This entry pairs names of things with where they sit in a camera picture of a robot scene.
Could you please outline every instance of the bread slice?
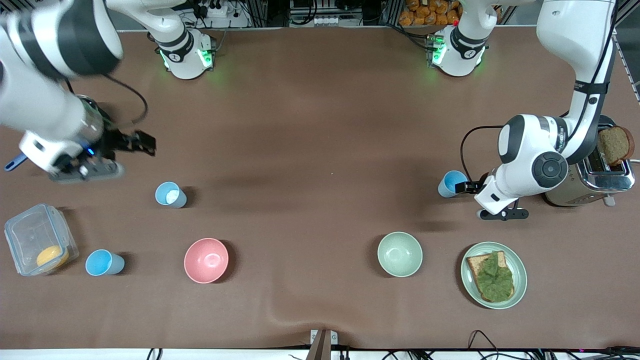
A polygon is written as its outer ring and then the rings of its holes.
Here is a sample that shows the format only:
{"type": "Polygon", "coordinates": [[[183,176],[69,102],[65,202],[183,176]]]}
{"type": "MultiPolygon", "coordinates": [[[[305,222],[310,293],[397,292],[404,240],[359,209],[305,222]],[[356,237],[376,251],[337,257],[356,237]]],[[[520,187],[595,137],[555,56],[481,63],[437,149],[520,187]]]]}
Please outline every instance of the bread slice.
{"type": "Polygon", "coordinates": [[[628,129],[614,126],[598,133],[598,148],[607,164],[616,166],[633,156],[636,145],[628,129]]]}
{"type": "MultiPolygon", "coordinates": [[[[470,256],[469,258],[467,258],[467,263],[469,264],[469,268],[471,269],[471,274],[473,274],[474,276],[474,282],[476,282],[476,286],[477,286],[478,274],[480,274],[480,270],[482,270],[482,263],[484,260],[488,259],[490,256],[491,254],[484,254],[484,255],[478,255],[478,256],[470,256]]],[[[498,251],[498,266],[501,268],[507,267],[507,259],[504,257],[504,251],[498,251]]],[[[514,293],[515,293],[515,288],[512,286],[511,293],[509,294],[509,299],[513,296],[514,293]]],[[[492,302],[491,300],[484,297],[481,291],[480,291],[480,295],[482,296],[483,300],[492,302]]]]}

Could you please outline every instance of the green bowl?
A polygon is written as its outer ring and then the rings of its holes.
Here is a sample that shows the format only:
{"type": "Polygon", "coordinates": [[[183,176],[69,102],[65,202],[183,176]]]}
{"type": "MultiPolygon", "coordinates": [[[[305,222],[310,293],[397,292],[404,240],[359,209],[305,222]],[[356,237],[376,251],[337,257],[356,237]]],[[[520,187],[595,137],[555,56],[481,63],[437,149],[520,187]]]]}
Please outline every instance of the green bowl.
{"type": "Polygon", "coordinates": [[[462,276],[462,283],[467,289],[469,295],[474,298],[480,305],[486,306],[490,309],[509,309],[515,304],[519,303],[524,297],[524,293],[527,291],[527,271],[524,268],[522,260],[516,255],[513,250],[500,243],[494,243],[492,241],[486,241],[484,243],[477,243],[472,246],[462,258],[462,264],[460,265],[460,274],[462,276]],[[504,258],[507,261],[507,267],[513,273],[513,296],[502,302],[489,302],[480,296],[480,291],[474,281],[474,276],[467,263],[467,258],[472,256],[478,256],[483,254],[489,254],[493,251],[504,251],[504,258]]]}
{"type": "Polygon", "coordinates": [[[422,265],[422,247],[413,236],[396,231],[386,235],[378,245],[380,266],[390,275],[407,277],[422,265]]]}

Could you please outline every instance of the blue cup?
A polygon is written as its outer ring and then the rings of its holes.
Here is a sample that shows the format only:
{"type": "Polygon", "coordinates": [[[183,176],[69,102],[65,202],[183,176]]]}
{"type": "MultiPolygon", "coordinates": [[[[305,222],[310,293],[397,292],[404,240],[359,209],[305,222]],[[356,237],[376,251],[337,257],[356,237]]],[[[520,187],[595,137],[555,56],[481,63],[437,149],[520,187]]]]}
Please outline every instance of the blue cup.
{"type": "Polygon", "coordinates": [[[100,249],[86,258],[84,268],[91,276],[113,275],[122,271],[124,259],[109,250],[100,249]]]}
{"type": "Polygon", "coordinates": [[[444,177],[438,185],[438,193],[442,197],[456,196],[456,184],[468,181],[467,176],[457,170],[451,170],[444,174],[444,177]]]}
{"type": "Polygon", "coordinates": [[[160,184],[156,189],[156,201],[160,205],[171,206],[172,208],[181,208],[187,203],[187,195],[182,189],[171,181],[160,184]]]}

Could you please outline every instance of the plastic container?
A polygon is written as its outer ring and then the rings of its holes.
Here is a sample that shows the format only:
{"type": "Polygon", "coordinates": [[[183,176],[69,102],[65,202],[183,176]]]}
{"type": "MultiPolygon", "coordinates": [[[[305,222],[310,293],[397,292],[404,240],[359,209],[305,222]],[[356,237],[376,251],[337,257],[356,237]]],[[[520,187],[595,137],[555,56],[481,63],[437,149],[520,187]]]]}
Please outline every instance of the plastic container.
{"type": "Polygon", "coordinates": [[[48,274],[78,257],[65,217],[47,204],[38,204],[7,221],[4,235],[15,269],[23,276],[48,274]]]}

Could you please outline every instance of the pink bowl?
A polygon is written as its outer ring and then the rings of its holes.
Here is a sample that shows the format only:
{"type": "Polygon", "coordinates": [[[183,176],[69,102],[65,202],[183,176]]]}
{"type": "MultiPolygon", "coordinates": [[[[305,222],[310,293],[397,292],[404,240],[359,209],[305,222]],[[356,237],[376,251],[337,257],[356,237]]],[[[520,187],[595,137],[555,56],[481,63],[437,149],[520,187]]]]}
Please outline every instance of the pink bowl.
{"type": "Polygon", "coordinates": [[[194,242],[184,255],[184,271],[198,284],[218,280],[228,265],[227,248],[216,239],[200,239],[194,242]]]}

